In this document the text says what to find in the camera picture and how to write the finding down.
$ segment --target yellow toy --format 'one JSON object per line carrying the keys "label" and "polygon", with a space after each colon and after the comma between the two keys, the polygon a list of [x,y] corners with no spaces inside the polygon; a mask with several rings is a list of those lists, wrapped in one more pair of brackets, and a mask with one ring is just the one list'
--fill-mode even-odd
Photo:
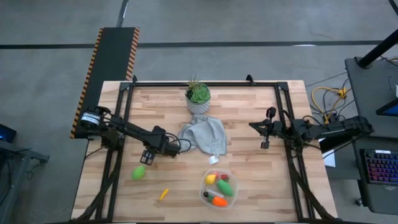
{"label": "yellow toy", "polygon": [[209,174],[205,178],[205,184],[214,184],[216,182],[216,174]]}
{"label": "yellow toy", "polygon": [[159,200],[162,200],[167,195],[167,192],[169,192],[169,189],[164,189],[164,191],[163,191],[162,195],[160,196]]}

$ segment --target warning stripe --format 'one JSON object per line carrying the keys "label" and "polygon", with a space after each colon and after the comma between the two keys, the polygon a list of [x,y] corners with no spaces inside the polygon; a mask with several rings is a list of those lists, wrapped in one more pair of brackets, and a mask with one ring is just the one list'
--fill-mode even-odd
{"label": "warning stripe", "polygon": [[76,131],[77,122],[79,120],[81,107],[83,106],[83,101],[85,99],[85,95],[86,95],[86,91],[87,91],[87,85],[88,85],[88,82],[90,81],[91,71],[92,71],[93,66],[94,66],[95,55],[97,53],[98,46],[100,44],[102,31],[103,31],[103,29],[101,28],[99,30],[99,32],[98,32],[97,40],[96,40],[95,45],[94,45],[93,55],[91,56],[91,60],[90,60],[90,66],[88,67],[88,72],[87,72],[87,75],[86,75],[85,84],[83,85],[83,90],[81,91],[79,103],[78,103],[77,110],[76,110],[76,113],[75,113],[75,118],[73,119],[72,130],[70,131],[70,138],[72,138],[72,139],[75,138],[75,131]]}
{"label": "warning stripe", "polygon": [[134,33],[132,35],[129,61],[127,62],[127,70],[126,70],[126,80],[127,81],[132,81],[132,76],[133,76],[132,69],[134,68],[134,62],[136,60],[138,36],[139,36],[139,28],[134,28]]}

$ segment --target gray carpet floor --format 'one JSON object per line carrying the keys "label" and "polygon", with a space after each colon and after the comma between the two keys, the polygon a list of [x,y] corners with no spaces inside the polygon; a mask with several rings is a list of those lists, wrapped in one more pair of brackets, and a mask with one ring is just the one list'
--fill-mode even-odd
{"label": "gray carpet floor", "polygon": [[[0,0],[1,44],[93,43],[98,29],[114,27],[122,0]],[[130,1],[124,27],[141,29],[144,42],[382,40],[397,28],[387,0],[350,1]],[[345,71],[344,59],[373,45],[317,47],[215,47],[138,49],[139,80],[304,80],[307,85]],[[0,123],[18,131],[16,143],[50,154],[49,163],[26,180],[15,223],[70,218],[86,140],[71,140],[74,112],[91,49],[0,50]],[[385,56],[398,55],[393,47]],[[340,75],[317,86],[339,88]],[[327,99],[328,106],[334,100]],[[342,112],[356,115],[352,104]],[[397,216],[357,207],[353,180],[330,179],[339,217],[396,223]]]}

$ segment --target black and orange striped panel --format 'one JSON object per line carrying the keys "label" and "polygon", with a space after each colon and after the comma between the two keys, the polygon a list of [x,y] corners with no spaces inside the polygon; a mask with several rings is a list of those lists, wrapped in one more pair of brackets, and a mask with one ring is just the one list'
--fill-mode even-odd
{"label": "black and orange striped panel", "polygon": [[132,80],[138,36],[139,29],[135,27],[99,30],[73,120],[71,138],[87,137],[79,122],[82,111],[98,104],[104,81]]}

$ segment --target white plant pot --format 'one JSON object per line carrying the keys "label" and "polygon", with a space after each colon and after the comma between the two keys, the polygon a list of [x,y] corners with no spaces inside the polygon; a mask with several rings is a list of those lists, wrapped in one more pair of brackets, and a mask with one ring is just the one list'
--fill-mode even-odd
{"label": "white plant pot", "polygon": [[193,114],[204,114],[210,108],[210,99],[202,104],[194,103],[194,102],[190,101],[190,99],[188,99],[188,97],[186,95],[185,95],[185,99],[187,99],[188,110]]}

